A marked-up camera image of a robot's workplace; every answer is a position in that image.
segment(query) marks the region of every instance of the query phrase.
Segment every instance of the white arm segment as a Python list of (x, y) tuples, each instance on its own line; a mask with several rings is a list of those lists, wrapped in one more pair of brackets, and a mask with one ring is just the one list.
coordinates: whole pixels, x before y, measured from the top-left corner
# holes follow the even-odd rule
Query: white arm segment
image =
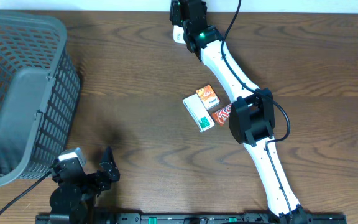
[[(207, 45), (205, 49), (201, 50), (201, 59), (203, 63), (208, 66), (209, 69), (216, 75), (219, 82), (223, 86), (227, 95), (230, 98), (231, 102), (237, 101), (238, 96), (247, 97), (252, 93), (248, 90), (243, 90), (241, 84), (237, 81), (234, 75), (230, 72), (227, 65), (224, 63), (221, 55), (221, 44), (220, 40), (216, 40)], [(231, 57), (230, 52), (224, 44), (224, 53), (226, 54), (227, 61), (229, 62), (232, 69), (239, 76), (239, 78), (251, 89), (257, 89), (258, 86), (252, 83), (249, 78), (242, 72), (240, 67)], [(274, 214), (279, 215), (280, 213), (287, 214), (290, 212), (288, 210), (288, 205), (285, 200), (284, 194), (280, 189), (278, 180), (274, 173), (270, 159), (264, 150), (266, 141), (269, 141), (269, 138), (265, 138), (257, 142), (256, 147), (251, 145), (244, 144), (244, 147), (247, 149), (251, 155), (262, 183), (265, 187), (268, 207), (270, 211)], [(276, 168), (277, 174), (280, 178), (280, 181), (283, 185), (284, 191), (287, 195), (288, 201), (291, 206), (291, 210), (296, 209), (296, 205), (300, 204), (299, 200), (293, 194), (290, 185), (288, 184), (287, 178), (285, 177), (283, 167), (281, 166), (280, 161), (278, 160), (275, 143), (270, 143), (268, 145), (270, 150), (270, 155), (273, 159), (274, 166)]]

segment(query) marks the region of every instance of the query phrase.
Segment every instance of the orange and white box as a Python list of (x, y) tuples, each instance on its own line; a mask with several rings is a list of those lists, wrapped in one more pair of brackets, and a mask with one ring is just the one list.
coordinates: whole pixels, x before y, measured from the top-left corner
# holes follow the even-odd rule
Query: orange and white box
[(208, 85), (204, 88), (200, 88), (196, 90), (198, 97), (203, 102), (205, 108), (207, 110), (219, 104), (220, 100), (218, 96), (216, 96), (214, 90), (211, 85)]

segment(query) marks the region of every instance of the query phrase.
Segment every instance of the wood grain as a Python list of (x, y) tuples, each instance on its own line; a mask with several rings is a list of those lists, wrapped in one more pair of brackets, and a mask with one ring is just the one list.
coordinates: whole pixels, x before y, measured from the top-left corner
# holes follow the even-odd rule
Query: wood grain
[[(68, 148), (86, 171), (114, 148), (120, 182), (98, 200), (145, 213), (266, 210), (255, 165), (228, 125), (199, 133), (181, 100), (214, 75), (174, 43), (162, 12), (33, 12), (55, 16), (83, 88)], [(232, 14), (209, 14), (224, 32)], [(343, 212), (358, 223), (358, 15), (242, 13), (227, 40), (246, 74), (287, 110), (291, 136), (277, 144), (291, 187), (312, 212)], [(276, 135), (285, 123), (276, 111)], [(33, 181), (0, 188), (0, 209)], [(33, 223), (49, 212), (51, 180), (12, 206), (0, 223)]]

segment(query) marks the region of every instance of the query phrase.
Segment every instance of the gray basket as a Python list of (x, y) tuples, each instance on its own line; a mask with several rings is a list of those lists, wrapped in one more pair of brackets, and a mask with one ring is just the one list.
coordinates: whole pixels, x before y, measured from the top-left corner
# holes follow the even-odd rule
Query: gray basket
[(80, 79), (57, 19), (0, 11), (0, 186), (38, 179), (67, 143)]

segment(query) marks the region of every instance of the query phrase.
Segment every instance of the red packet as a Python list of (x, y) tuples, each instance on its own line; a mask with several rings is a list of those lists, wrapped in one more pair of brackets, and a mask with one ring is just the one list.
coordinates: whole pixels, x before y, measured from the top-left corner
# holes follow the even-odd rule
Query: red packet
[(226, 122), (226, 120), (230, 116), (231, 104), (225, 106), (224, 108), (218, 110), (217, 112), (212, 114), (212, 118), (217, 122), (220, 126)]

